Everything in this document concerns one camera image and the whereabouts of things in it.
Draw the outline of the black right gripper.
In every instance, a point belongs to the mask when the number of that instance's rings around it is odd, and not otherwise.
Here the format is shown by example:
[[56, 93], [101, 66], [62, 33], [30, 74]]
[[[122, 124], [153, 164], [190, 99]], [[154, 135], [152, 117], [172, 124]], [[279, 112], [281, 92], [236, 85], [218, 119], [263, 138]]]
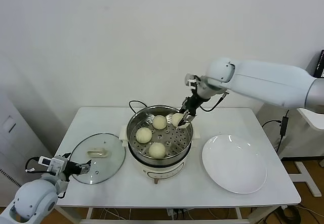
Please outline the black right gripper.
[[183, 101], [179, 113], [183, 114], [180, 120], [180, 127], [187, 127], [196, 116], [196, 110], [203, 103], [203, 99], [198, 95], [186, 97]]

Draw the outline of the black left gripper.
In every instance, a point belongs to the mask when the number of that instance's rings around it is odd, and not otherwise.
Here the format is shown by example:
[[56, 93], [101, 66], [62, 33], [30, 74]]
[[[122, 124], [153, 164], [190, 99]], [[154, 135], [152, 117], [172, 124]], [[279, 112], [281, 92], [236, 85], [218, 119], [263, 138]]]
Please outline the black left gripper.
[[[69, 159], [71, 153], [65, 153], [62, 155], [62, 157]], [[82, 174], [87, 174], [91, 168], [91, 160], [89, 160], [86, 163], [78, 164], [72, 161], [68, 161], [66, 163], [65, 169], [64, 169], [64, 174], [65, 176], [71, 176], [73, 174], [76, 175], [82, 175]]]

